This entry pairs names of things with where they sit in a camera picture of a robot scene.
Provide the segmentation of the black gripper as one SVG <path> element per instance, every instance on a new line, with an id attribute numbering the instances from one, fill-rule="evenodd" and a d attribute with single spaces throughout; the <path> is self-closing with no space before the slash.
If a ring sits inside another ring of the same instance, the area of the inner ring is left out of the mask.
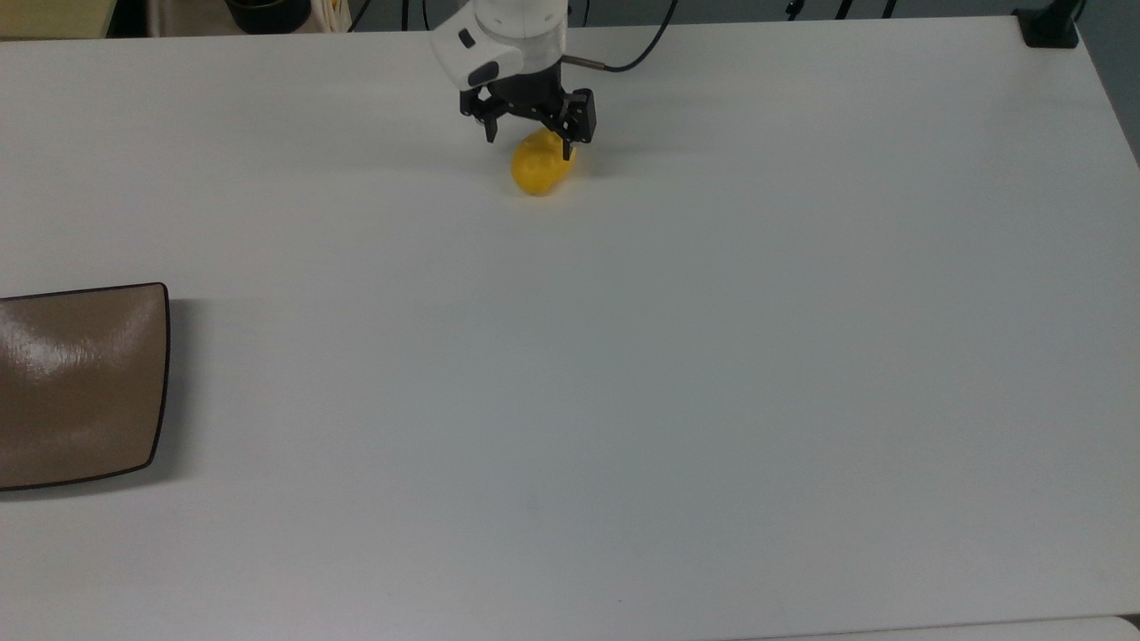
<path id="1" fill-rule="evenodd" d="M 545 125 L 562 139 L 561 159 L 575 156 L 576 143 L 591 143 L 596 130 L 593 91 L 567 91 L 562 86 L 564 62 L 534 73 L 506 76 L 498 62 L 486 62 L 469 73 L 469 89 L 461 90 L 461 114 L 484 127 L 484 140 L 496 141 L 498 117 L 513 115 Z"/>

